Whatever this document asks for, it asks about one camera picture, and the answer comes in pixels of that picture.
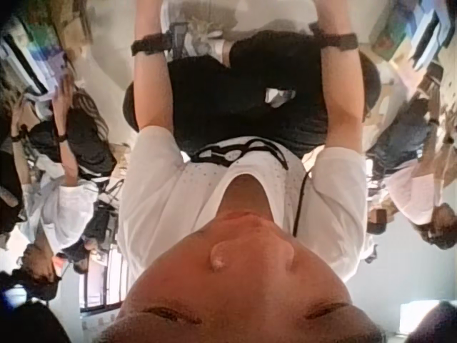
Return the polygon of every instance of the white shirt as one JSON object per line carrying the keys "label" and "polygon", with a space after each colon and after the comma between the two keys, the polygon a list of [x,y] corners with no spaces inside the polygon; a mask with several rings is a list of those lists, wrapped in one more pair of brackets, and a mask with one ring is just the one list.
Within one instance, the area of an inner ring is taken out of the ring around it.
{"label": "white shirt", "polygon": [[442,182],[436,182],[433,174],[413,177],[417,166],[418,160],[406,162],[385,183],[398,210],[414,224],[424,225],[431,222],[433,208],[441,203]]}
{"label": "white shirt", "polygon": [[76,187],[62,186],[63,177],[43,175],[40,185],[23,185],[27,221],[20,226],[30,242],[41,225],[54,254],[76,243],[94,215],[98,189],[79,180]]}
{"label": "white shirt", "polygon": [[[219,146],[243,144],[241,137]],[[118,243],[129,263],[129,284],[162,253],[215,216],[227,186],[239,175],[265,189],[274,221],[288,232],[305,170],[300,159],[276,146],[286,171],[268,152],[251,151],[229,168],[184,163],[173,135],[158,126],[141,131],[121,196]],[[365,159],[342,148],[324,149],[306,183],[297,238],[346,281],[356,272],[366,233]]]}

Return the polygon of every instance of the window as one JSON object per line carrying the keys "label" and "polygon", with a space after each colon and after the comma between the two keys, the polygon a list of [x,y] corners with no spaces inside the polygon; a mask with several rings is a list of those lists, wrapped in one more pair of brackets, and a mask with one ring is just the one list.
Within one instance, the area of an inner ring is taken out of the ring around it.
{"label": "window", "polygon": [[81,312],[104,312],[119,308],[127,295],[127,262],[115,244],[108,253],[91,255],[89,272],[80,276]]}

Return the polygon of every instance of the woman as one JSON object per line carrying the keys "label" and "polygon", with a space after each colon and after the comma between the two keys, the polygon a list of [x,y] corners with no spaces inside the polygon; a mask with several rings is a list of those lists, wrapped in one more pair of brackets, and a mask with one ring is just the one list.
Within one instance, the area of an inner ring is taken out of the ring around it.
{"label": "woman", "polygon": [[240,126],[238,136],[183,162],[160,52],[161,2],[137,1],[140,133],[122,193],[118,239],[133,285],[102,340],[382,340],[343,283],[356,271],[365,238],[360,56],[347,0],[315,3],[328,135],[311,178],[274,136],[253,136],[250,126],[234,119],[228,127]]}

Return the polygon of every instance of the nose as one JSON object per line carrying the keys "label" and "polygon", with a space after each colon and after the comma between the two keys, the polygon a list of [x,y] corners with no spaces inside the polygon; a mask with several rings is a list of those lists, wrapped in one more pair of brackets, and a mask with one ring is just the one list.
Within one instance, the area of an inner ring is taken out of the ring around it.
{"label": "nose", "polygon": [[258,228],[216,244],[211,250],[211,266],[257,272],[285,272],[291,268],[295,251],[270,229]]}

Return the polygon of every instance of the white t-shirt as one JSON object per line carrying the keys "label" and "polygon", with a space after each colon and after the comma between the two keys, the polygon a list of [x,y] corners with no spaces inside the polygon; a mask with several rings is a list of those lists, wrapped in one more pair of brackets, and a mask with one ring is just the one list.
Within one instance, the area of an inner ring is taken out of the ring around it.
{"label": "white t-shirt", "polygon": [[91,182],[79,180],[76,187],[65,187],[63,180],[45,174],[40,185],[22,186],[28,218],[19,229],[33,242],[41,225],[54,254],[78,241],[94,215],[99,194]]}
{"label": "white t-shirt", "polygon": [[[253,137],[220,142],[243,144]],[[288,232],[298,207],[305,170],[300,159],[275,144],[286,171],[270,153],[251,151],[229,168],[184,163],[173,135],[143,129],[132,152],[121,196],[118,243],[129,263],[129,284],[162,253],[215,216],[227,186],[239,175],[265,189],[274,221]],[[298,240],[346,281],[359,263],[366,233],[365,159],[342,148],[324,149],[305,187]]]}
{"label": "white t-shirt", "polygon": [[433,208],[441,203],[442,182],[436,181],[433,174],[413,177],[417,166],[418,160],[406,162],[385,183],[398,210],[414,224],[424,225],[431,221]]}

